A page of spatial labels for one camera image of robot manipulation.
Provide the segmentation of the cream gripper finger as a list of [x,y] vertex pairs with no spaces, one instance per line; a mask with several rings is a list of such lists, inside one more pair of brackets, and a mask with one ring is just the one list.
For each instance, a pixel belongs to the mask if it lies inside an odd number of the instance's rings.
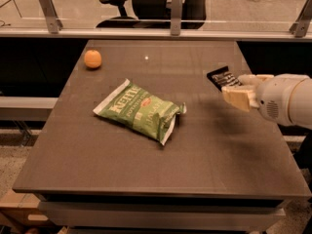
[[252,86],[258,86],[265,80],[273,78],[272,74],[243,74],[238,77],[238,80],[243,85],[252,85]]
[[221,92],[224,100],[237,109],[250,112],[259,108],[254,85],[224,86]]

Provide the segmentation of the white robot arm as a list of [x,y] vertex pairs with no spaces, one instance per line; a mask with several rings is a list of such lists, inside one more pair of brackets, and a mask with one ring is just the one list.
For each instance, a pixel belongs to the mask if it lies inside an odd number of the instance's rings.
[[244,74],[221,88],[224,100],[245,112],[256,109],[282,126],[312,129],[312,79],[299,74]]

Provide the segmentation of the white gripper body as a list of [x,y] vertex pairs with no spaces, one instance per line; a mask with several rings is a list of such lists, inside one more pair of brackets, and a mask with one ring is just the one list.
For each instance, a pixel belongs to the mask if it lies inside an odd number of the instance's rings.
[[259,113],[282,126],[309,126],[309,77],[281,74],[256,89]]

